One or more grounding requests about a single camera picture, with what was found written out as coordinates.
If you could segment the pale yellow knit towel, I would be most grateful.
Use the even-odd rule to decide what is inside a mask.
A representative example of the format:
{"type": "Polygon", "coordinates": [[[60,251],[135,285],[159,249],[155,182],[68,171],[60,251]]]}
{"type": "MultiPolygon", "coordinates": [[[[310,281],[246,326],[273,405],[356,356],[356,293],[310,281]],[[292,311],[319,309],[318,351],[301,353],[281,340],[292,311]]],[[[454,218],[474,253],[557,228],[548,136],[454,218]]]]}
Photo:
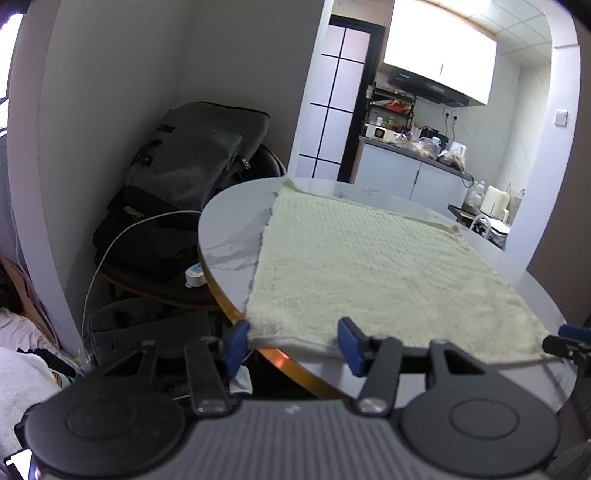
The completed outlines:
{"type": "Polygon", "coordinates": [[[455,225],[280,186],[245,307],[252,339],[335,354],[337,323],[492,365],[542,359],[547,328],[455,225]]]}

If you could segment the white metal trolley rack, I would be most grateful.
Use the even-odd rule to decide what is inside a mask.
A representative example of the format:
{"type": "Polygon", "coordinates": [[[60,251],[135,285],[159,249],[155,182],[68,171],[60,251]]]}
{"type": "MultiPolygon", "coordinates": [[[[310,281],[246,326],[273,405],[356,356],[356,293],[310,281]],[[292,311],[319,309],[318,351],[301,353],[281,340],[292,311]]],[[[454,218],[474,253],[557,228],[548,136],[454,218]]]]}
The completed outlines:
{"type": "Polygon", "coordinates": [[[509,225],[483,213],[475,217],[469,229],[500,249],[505,248],[510,233],[509,225]]]}

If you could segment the cream air fryer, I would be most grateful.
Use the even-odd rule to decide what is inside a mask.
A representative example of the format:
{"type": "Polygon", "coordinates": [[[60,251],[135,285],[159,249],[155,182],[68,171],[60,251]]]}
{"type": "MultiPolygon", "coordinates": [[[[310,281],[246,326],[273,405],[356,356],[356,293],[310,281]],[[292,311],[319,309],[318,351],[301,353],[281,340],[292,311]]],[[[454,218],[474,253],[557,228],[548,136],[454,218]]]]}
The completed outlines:
{"type": "Polygon", "coordinates": [[[486,190],[480,211],[490,217],[503,220],[508,211],[509,202],[510,195],[507,192],[490,185],[486,190]]]}

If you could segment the white lower kitchen cabinet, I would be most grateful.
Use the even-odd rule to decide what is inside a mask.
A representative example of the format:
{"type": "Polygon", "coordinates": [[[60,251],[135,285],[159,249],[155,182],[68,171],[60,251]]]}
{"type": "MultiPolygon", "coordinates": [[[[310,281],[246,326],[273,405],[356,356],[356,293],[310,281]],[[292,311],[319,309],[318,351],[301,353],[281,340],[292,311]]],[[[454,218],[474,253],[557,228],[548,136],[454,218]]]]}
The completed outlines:
{"type": "Polygon", "coordinates": [[[353,184],[451,216],[448,206],[463,204],[474,179],[435,160],[362,137],[353,167],[353,184]]]}

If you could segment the white kitchen cabinet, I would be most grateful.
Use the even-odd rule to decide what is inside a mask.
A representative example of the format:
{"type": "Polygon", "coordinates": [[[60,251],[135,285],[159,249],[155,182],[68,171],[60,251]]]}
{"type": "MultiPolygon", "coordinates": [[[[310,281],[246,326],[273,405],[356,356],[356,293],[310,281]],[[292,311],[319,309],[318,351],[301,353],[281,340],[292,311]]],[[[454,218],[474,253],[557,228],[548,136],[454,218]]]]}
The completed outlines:
{"type": "Polygon", "coordinates": [[[427,1],[394,2],[384,63],[489,102],[497,41],[462,17],[427,1]]]}
{"type": "Polygon", "coordinates": [[[451,216],[448,206],[463,204],[474,179],[435,160],[362,137],[353,167],[353,184],[451,216]]]}

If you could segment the black chair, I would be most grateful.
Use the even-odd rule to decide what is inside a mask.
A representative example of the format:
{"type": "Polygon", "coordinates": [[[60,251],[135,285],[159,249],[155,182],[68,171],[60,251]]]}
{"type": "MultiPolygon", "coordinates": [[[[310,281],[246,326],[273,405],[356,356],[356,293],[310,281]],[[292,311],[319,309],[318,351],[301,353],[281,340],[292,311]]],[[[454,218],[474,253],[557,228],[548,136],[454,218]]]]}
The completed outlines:
{"type": "Polygon", "coordinates": [[[238,157],[226,168],[221,179],[221,190],[253,180],[278,178],[287,175],[280,158],[265,145],[260,145],[249,159],[238,157]]]}

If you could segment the dark grey backpack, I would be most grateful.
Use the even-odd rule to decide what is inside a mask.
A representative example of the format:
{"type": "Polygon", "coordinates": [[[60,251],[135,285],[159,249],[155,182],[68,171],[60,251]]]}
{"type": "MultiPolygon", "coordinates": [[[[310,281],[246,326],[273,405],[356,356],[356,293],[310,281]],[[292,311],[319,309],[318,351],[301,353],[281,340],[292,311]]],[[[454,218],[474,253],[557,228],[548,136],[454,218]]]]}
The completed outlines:
{"type": "Polygon", "coordinates": [[[256,175],[266,112],[200,101],[171,109],[136,152],[125,183],[175,207],[200,210],[222,190],[256,175]]]}

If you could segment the white electric kettle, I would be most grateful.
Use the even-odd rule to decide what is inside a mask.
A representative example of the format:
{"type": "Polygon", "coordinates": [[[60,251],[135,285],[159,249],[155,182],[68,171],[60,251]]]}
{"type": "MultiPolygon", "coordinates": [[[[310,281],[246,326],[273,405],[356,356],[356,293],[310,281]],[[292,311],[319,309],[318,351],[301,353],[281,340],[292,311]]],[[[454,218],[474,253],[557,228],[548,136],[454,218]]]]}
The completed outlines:
{"type": "Polygon", "coordinates": [[[453,141],[452,144],[450,145],[449,153],[451,155],[454,155],[455,157],[457,157],[461,161],[465,161],[466,152],[467,152],[467,146],[458,142],[458,141],[453,141]]]}

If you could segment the white toaster appliance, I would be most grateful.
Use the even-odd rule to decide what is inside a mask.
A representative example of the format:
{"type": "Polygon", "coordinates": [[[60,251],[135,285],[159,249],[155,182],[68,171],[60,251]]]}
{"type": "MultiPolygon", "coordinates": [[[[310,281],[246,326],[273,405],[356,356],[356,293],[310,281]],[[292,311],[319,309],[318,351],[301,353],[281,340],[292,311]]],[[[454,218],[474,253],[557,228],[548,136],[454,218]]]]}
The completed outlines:
{"type": "Polygon", "coordinates": [[[371,138],[386,143],[394,143],[401,138],[398,132],[388,129],[384,126],[374,124],[366,125],[365,136],[367,138],[371,138]]]}

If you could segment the black spice shelf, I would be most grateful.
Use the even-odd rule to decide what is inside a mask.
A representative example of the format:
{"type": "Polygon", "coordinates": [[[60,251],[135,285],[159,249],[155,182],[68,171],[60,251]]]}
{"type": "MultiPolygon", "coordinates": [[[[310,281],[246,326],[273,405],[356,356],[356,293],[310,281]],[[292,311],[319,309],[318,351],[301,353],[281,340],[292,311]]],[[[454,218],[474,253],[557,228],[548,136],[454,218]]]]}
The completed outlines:
{"type": "Polygon", "coordinates": [[[370,89],[366,122],[398,133],[413,128],[417,97],[394,87],[375,84],[370,89]]]}

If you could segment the black range hood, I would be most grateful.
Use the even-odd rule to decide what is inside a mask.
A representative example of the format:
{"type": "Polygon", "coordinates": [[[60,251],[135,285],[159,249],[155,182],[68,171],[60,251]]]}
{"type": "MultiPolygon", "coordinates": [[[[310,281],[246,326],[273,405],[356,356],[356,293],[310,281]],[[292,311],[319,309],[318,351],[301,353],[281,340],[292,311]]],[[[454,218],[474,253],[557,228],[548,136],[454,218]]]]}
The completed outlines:
{"type": "Polygon", "coordinates": [[[453,108],[468,107],[470,98],[413,72],[394,67],[388,83],[417,97],[453,108]]]}

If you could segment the black framed glass door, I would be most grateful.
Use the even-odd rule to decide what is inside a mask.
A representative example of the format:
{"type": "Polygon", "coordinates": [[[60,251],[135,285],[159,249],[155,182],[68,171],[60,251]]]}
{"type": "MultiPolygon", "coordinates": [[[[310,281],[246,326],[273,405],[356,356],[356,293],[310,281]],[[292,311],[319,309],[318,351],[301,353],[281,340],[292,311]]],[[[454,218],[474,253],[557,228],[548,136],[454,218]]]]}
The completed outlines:
{"type": "Polygon", "coordinates": [[[290,176],[349,181],[384,36],[381,25],[339,15],[329,19],[308,78],[290,176]]]}

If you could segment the white upper kitchen cabinet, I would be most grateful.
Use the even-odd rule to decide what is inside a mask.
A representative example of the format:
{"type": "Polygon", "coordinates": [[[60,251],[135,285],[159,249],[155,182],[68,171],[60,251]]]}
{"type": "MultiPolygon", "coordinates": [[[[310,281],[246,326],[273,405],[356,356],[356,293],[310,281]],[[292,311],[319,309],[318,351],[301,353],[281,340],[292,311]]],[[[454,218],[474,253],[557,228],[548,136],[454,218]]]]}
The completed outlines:
{"type": "Polygon", "coordinates": [[[394,2],[384,63],[489,102],[497,41],[462,17],[427,1],[394,2]]]}

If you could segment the white wall switch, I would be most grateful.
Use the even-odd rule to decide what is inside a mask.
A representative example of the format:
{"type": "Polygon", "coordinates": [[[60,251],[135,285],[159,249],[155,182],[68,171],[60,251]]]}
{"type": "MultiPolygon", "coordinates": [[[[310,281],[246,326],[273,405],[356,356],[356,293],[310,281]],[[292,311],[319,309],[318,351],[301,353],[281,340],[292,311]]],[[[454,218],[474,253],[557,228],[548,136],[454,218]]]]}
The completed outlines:
{"type": "Polygon", "coordinates": [[[569,112],[566,109],[557,109],[554,116],[554,125],[565,128],[568,123],[569,112]]]}

